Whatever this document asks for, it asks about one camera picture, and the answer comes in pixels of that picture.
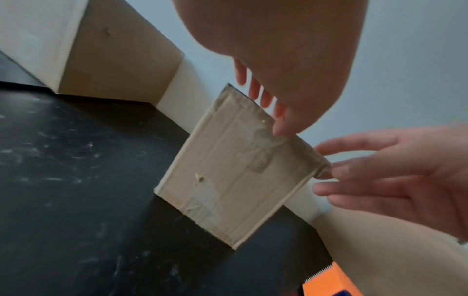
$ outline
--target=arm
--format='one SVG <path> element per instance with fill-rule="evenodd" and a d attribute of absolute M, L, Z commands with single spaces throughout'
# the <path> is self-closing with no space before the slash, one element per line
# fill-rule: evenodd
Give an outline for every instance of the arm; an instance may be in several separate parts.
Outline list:
<path fill-rule="evenodd" d="M 193 37 L 232 56 L 286 106 L 277 135 L 314 124 L 340 97 L 367 0 L 174 0 Z"/>

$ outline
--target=metal comb teeth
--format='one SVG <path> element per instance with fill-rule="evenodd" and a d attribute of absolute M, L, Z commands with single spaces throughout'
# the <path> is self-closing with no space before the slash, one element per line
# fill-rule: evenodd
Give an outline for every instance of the metal comb teeth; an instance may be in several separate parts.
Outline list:
<path fill-rule="evenodd" d="M 304 283 L 307 283 L 308 281 L 310 281 L 310 280 L 313 279 L 314 277 L 317 277 L 317 276 L 319 276 L 320 274 L 326 272 L 326 271 L 327 271 L 328 269 L 330 269 L 331 267 L 332 267 L 332 265 L 329 265 L 329 266 L 325 267 L 324 269 L 322 269 L 322 270 L 319 271 L 318 273 L 316 273 L 316 274 L 314 274 L 313 276 L 311 276 L 310 278 L 306 279 L 306 280 L 304 281 Z"/>

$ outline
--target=wall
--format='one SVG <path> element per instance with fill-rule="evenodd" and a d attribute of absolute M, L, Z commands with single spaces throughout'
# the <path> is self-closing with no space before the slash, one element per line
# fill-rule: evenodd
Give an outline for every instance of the wall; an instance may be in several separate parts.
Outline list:
<path fill-rule="evenodd" d="M 128 2 L 186 53 L 158 108 L 191 131 L 224 85 L 235 85 L 232 61 L 198 45 L 169 0 Z M 374 128 L 468 121 L 466 11 L 465 0 L 370 0 L 342 98 L 301 137 L 315 145 Z M 311 184 L 288 204 L 309 222 L 327 208 L 323 199 L 312 196 Z"/>

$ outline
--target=black table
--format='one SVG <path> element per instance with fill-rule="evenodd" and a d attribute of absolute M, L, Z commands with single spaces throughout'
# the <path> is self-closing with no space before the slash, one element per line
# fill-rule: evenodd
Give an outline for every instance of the black table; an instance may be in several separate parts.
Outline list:
<path fill-rule="evenodd" d="M 285 207 L 234 252 L 155 196 L 188 134 L 149 104 L 0 82 L 0 137 L 1 295 L 272 296 L 331 263 Z"/>

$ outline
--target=torn cardboard spot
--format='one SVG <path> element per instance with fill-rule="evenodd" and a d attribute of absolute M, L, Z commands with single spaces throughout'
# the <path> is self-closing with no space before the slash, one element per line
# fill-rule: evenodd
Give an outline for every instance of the torn cardboard spot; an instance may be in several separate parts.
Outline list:
<path fill-rule="evenodd" d="M 274 137 L 273 124 L 228 85 L 155 193 L 236 249 L 310 178 L 329 168 L 301 138 Z"/>

